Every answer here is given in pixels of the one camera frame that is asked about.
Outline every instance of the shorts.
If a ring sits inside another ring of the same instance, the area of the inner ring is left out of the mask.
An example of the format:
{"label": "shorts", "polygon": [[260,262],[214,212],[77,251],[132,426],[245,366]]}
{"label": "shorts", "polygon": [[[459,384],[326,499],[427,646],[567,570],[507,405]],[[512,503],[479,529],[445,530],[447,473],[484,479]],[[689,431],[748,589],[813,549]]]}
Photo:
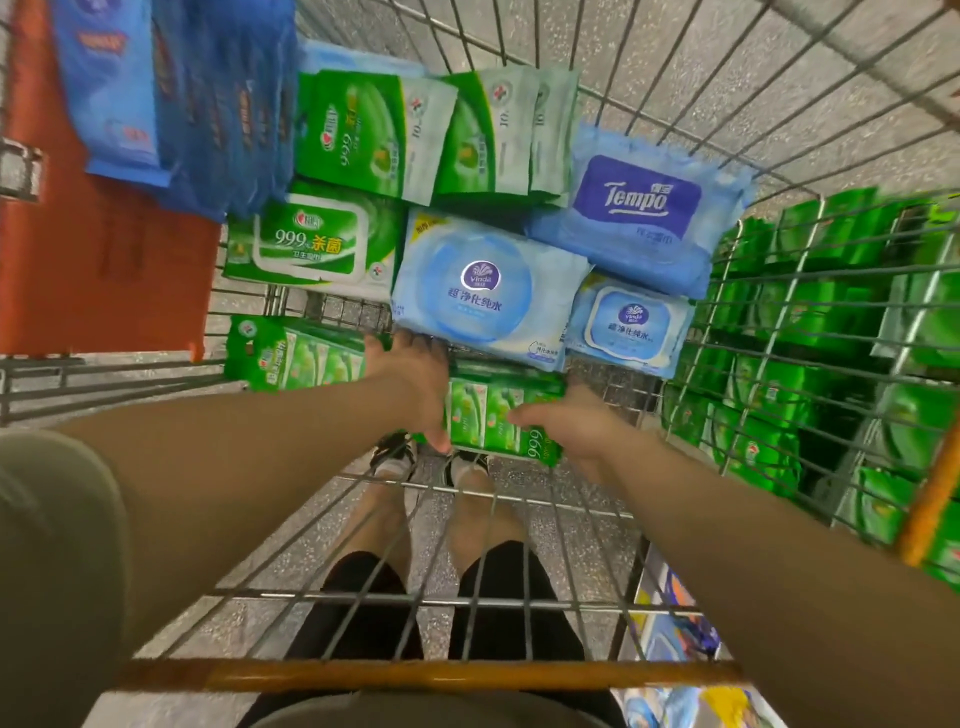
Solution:
{"label": "shorts", "polygon": [[[523,552],[523,544],[519,541],[508,541],[487,552],[483,583],[480,587],[481,596],[523,599]],[[531,598],[556,600],[557,595],[540,559],[529,550],[527,553],[530,557]],[[348,554],[330,570],[323,589],[330,592],[359,592],[378,562],[377,556],[365,551]],[[467,569],[460,582],[459,596],[473,596],[479,569],[479,561]],[[389,564],[384,564],[380,569],[373,580],[371,592],[404,594],[403,583]],[[347,615],[349,606],[330,602],[315,604],[287,650],[286,659],[319,659],[340,622]],[[337,643],[333,658],[392,660],[409,615],[410,607],[405,605],[361,604],[347,631]],[[450,628],[448,659],[459,660],[463,657],[468,622],[469,607],[457,607]],[[535,660],[584,660],[583,645],[563,612],[533,610],[530,625]],[[526,659],[523,610],[478,608],[468,656],[471,660]],[[407,644],[403,647],[402,659],[423,659],[420,630],[416,622]],[[269,714],[302,700],[339,692],[343,691],[295,691],[260,695],[240,721],[238,728],[249,728]],[[531,692],[595,716],[613,728],[623,728],[625,725],[620,706],[610,691]]]}

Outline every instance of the vinda wet wipe package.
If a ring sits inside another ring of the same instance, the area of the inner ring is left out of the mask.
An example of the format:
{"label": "vinda wet wipe package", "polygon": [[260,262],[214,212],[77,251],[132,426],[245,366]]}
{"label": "vinda wet wipe package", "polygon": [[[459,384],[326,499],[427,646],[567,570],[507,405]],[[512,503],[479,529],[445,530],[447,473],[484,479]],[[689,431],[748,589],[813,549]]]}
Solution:
{"label": "vinda wet wipe package", "polygon": [[656,291],[701,299],[710,260],[753,199],[751,172],[731,173],[685,150],[581,125],[571,204],[532,213],[530,237],[585,255]]}
{"label": "vinda wet wipe package", "polygon": [[566,347],[669,379],[692,318],[693,306],[684,298],[591,273],[574,299]]}
{"label": "vinda wet wipe package", "polygon": [[176,3],[55,0],[60,77],[86,171],[165,188],[178,163]]}
{"label": "vinda wet wipe package", "polygon": [[589,269],[581,255],[414,209],[394,286],[394,321],[546,372],[559,371],[573,297]]}
{"label": "vinda wet wipe package", "polygon": [[431,79],[356,71],[300,77],[306,113],[297,171],[429,205],[457,89]]}
{"label": "vinda wet wipe package", "polygon": [[224,276],[388,303],[404,221],[398,200],[297,181],[252,221],[229,221]]}
{"label": "vinda wet wipe package", "polygon": [[455,73],[443,81],[455,87],[458,95],[444,139],[437,195],[526,197],[538,72],[511,65]]}
{"label": "vinda wet wipe package", "polygon": [[363,373],[360,331],[284,316],[231,317],[224,376],[254,392],[338,384]]}

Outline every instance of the blue package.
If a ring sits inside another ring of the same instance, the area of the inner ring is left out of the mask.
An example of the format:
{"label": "blue package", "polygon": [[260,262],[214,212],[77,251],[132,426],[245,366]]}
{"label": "blue package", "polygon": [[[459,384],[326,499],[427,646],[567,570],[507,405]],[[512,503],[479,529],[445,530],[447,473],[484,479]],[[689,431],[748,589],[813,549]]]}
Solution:
{"label": "blue package", "polygon": [[687,299],[592,273],[574,299],[566,348],[669,379],[692,319]]}
{"label": "blue package", "polygon": [[535,210],[530,237],[674,296],[707,293],[721,235],[753,199],[751,170],[581,125],[566,209]]}
{"label": "blue package", "polygon": [[589,269],[581,255],[415,208],[391,299],[394,321],[560,371],[570,307]]}
{"label": "blue package", "polygon": [[150,0],[55,0],[51,8],[67,107],[90,153],[86,171],[166,187],[178,157],[167,123],[177,74],[163,8],[157,19]]}

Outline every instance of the package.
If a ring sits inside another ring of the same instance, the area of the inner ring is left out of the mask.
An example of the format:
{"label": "package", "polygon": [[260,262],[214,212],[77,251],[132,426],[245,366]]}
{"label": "package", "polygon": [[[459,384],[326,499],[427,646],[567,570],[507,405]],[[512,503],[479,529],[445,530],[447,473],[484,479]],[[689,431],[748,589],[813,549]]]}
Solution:
{"label": "package", "polygon": [[86,171],[165,188],[179,163],[175,3],[50,3],[60,77]]}
{"label": "package", "polygon": [[580,71],[537,69],[540,91],[530,150],[530,192],[564,196],[570,191],[570,143]]}
{"label": "package", "polygon": [[224,276],[389,303],[405,216],[398,200],[297,181],[284,203],[229,221]]}
{"label": "package", "polygon": [[573,300],[571,352],[669,379],[693,318],[684,298],[664,296],[592,273]]}
{"label": "package", "polygon": [[[828,270],[878,265],[902,204],[884,204],[876,187],[847,189],[827,198],[822,215],[819,200],[788,207],[780,214],[777,232],[767,255],[767,264],[795,266],[807,244],[804,269]],[[816,233],[810,234],[818,218]]]}
{"label": "package", "polygon": [[525,197],[530,189],[538,71],[509,65],[456,73],[443,81],[458,93],[444,138],[437,195]]}
{"label": "package", "polygon": [[426,67],[422,63],[309,39],[300,41],[299,69],[300,73],[310,75],[321,71],[363,71],[407,78],[422,78],[427,75]]}
{"label": "package", "polygon": [[[758,286],[746,280],[729,279],[723,283],[712,280],[707,288],[707,296],[697,303],[693,326],[706,328],[709,324],[711,328],[718,330],[741,331],[757,290]],[[716,309],[716,313],[711,321],[710,312],[713,309]]]}
{"label": "package", "polygon": [[747,217],[720,238],[713,254],[713,276],[755,276],[766,262],[774,226],[758,217]]}
{"label": "package", "polygon": [[[756,303],[748,309],[745,333],[761,341],[770,340],[789,285],[788,280],[772,280],[759,286]],[[850,303],[873,302],[882,295],[880,289],[860,276],[801,281],[787,306],[777,341],[855,358],[868,352],[870,343],[844,338],[844,335],[875,338],[883,313],[876,306]]]}
{"label": "package", "polygon": [[589,269],[580,255],[415,208],[394,286],[394,321],[560,371],[573,297]]}
{"label": "package", "polygon": [[[700,358],[697,358],[697,351],[700,351]],[[673,382],[677,386],[687,384],[699,393],[722,398],[727,391],[733,357],[733,352],[726,349],[701,348],[695,342],[687,341],[680,350]]]}
{"label": "package", "polygon": [[[856,472],[859,489],[848,488],[837,515],[872,542],[892,544],[900,533],[906,512],[917,493],[917,484],[884,468],[865,465]],[[947,505],[924,571],[960,592],[960,501]]]}
{"label": "package", "polygon": [[[812,421],[813,399],[824,396],[830,374],[819,367],[786,364],[769,360],[758,377],[759,356],[738,353],[727,381],[724,404],[733,409],[750,409],[751,416],[767,420],[777,427],[797,427]],[[755,382],[759,385],[750,399]]]}
{"label": "package", "polygon": [[450,367],[444,420],[454,448],[539,460],[552,468],[563,449],[541,427],[523,429],[507,413],[524,403],[554,401],[564,378],[498,361],[456,360]]}
{"label": "package", "polygon": [[430,204],[456,88],[359,71],[321,71],[300,82],[307,107],[299,174]]}
{"label": "package", "polygon": [[660,412],[660,423],[664,430],[672,425],[673,434],[681,440],[686,440],[694,448],[698,448],[704,439],[704,426],[707,424],[710,400],[698,395],[690,388],[687,388],[681,400],[682,390],[681,384],[663,385],[663,409]]}
{"label": "package", "polygon": [[527,234],[597,268],[673,296],[702,299],[720,236],[753,199],[736,174],[686,150],[581,125],[572,205],[533,212]]}
{"label": "package", "polygon": [[[920,236],[920,246],[907,264],[931,266],[940,261],[945,244],[949,244],[942,264],[960,263],[960,235],[951,231],[960,221],[960,195],[940,200],[932,206]],[[909,273],[893,277],[890,288],[890,307],[883,314],[879,339],[906,341],[907,331],[918,315],[923,315],[914,336],[908,363],[939,369],[960,368],[960,308],[950,304],[960,302],[960,271],[944,271],[933,287],[930,306],[923,306],[924,294],[933,278],[932,272]],[[872,354],[895,358],[900,347],[878,342]]]}
{"label": "package", "polygon": [[360,331],[284,316],[236,314],[230,319],[224,376],[246,381],[254,392],[338,384],[363,376]]}
{"label": "package", "polygon": [[[706,441],[701,449],[708,452],[718,466],[726,462],[741,412],[723,404],[709,405]],[[797,434],[750,416],[740,430],[742,434],[736,438],[727,473],[777,496],[792,497],[802,474],[800,461],[796,459]]]}

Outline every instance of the sneaker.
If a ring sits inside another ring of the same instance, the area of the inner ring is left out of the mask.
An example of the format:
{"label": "sneaker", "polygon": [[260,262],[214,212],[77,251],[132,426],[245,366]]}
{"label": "sneaker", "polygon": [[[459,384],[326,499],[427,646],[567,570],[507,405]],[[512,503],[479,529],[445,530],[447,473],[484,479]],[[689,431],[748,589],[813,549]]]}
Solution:
{"label": "sneaker", "polygon": [[391,473],[410,473],[417,465],[417,443],[407,437],[407,433],[398,430],[380,439],[370,459],[370,468],[374,475],[385,466]]}
{"label": "sneaker", "polygon": [[446,465],[444,466],[444,486],[447,488],[456,489],[457,487],[456,483],[453,482],[454,460],[459,460],[464,464],[469,464],[476,468],[480,468],[487,475],[490,474],[490,464],[488,463],[487,456],[485,454],[482,452],[471,452],[464,449],[455,450],[453,454],[446,458]]}

